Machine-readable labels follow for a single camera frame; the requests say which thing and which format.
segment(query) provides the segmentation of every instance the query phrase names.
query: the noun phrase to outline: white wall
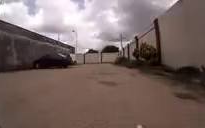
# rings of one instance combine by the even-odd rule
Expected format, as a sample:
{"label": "white wall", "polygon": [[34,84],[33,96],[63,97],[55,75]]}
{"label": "white wall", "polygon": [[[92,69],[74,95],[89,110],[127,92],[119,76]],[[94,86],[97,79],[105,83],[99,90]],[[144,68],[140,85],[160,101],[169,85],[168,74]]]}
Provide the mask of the white wall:
{"label": "white wall", "polygon": [[113,63],[119,53],[102,53],[102,63]]}
{"label": "white wall", "polygon": [[128,58],[128,46],[124,48],[125,57]]}
{"label": "white wall", "polygon": [[130,59],[131,60],[136,60],[135,57],[132,55],[135,48],[136,48],[136,42],[135,42],[135,40],[133,40],[133,41],[130,42],[130,49],[129,49],[130,50]]}
{"label": "white wall", "polygon": [[84,64],[84,55],[83,54],[77,54],[76,55],[76,62],[77,62],[77,64]]}
{"label": "white wall", "polygon": [[100,63],[99,53],[90,53],[85,55],[86,63]]}
{"label": "white wall", "polygon": [[180,0],[159,18],[162,63],[205,66],[205,0]]}

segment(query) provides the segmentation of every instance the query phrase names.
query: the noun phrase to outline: white cloud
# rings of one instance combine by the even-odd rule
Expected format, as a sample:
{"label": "white cloud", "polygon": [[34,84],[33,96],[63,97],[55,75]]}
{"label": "white cloud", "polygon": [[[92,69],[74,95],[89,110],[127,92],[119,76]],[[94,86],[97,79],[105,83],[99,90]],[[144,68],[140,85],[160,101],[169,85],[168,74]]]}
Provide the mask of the white cloud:
{"label": "white cloud", "polygon": [[131,38],[145,31],[151,21],[176,0],[85,0],[85,9],[71,0],[36,0],[38,11],[28,13],[24,1],[7,1],[0,9],[0,18],[54,39],[75,46],[78,32],[78,50],[101,49],[106,44],[119,44],[122,33]]}

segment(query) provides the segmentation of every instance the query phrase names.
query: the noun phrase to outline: tree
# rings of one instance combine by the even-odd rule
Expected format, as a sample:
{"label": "tree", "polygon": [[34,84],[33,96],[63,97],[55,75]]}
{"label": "tree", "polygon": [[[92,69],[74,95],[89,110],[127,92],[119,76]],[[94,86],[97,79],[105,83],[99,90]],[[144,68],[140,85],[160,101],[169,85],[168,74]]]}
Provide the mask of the tree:
{"label": "tree", "polygon": [[112,45],[106,46],[102,50],[102,53],[115,53],[115,52],[119,52],[119,48]]}
{"label": "tree", "polygon": [[97,50],[94,50],[94,49],[89,49],[89,51],[86,53],[99,53],[99,52]]}

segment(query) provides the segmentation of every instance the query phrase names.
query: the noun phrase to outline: green tree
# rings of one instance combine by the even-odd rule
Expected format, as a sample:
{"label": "green tree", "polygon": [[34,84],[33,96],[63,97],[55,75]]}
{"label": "green tree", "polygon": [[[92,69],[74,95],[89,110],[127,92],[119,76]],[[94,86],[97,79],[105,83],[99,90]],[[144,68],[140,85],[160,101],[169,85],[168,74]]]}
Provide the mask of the green tree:
{"label": "green tree", "polygon": [[115,53],[119,52],[119,48],[113,45],[109,45],[103,48],[102,53]]}

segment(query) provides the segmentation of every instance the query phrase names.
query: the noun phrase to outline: dirt road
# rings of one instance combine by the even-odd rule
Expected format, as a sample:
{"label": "dirt road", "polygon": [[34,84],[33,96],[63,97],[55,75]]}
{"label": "dirt road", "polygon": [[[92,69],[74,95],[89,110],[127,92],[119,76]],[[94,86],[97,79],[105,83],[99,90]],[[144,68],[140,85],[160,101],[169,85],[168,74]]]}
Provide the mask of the dirt road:
{"label": "dirt road", "polygon": [[205,105],[109,64],[0,74],[1,128],[205,128]]}

